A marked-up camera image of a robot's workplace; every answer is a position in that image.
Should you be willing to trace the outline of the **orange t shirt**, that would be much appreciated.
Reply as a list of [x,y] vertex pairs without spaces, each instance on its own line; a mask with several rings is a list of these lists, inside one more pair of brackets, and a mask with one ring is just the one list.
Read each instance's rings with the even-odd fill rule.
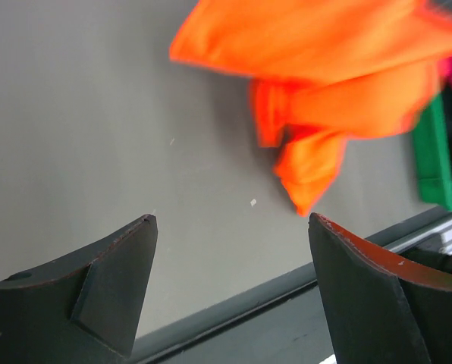
[[250,79],[260,146],[299,215],[346,144],[410,132],[452,56],[452,14],[427,1],[200,1],[172,61]]

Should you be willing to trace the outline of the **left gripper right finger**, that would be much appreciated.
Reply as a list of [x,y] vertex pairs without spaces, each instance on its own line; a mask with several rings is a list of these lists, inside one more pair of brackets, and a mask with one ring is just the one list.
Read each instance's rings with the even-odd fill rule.
[[309,244],[339,363],[452,363],[452,255],[396,254],[315,213]]

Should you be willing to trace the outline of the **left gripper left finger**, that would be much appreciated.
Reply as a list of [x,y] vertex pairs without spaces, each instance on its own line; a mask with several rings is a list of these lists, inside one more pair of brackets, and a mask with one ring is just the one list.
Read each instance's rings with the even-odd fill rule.
[[0,363],[124,363],[158,238],[144,215],[101,240],[0,281]]

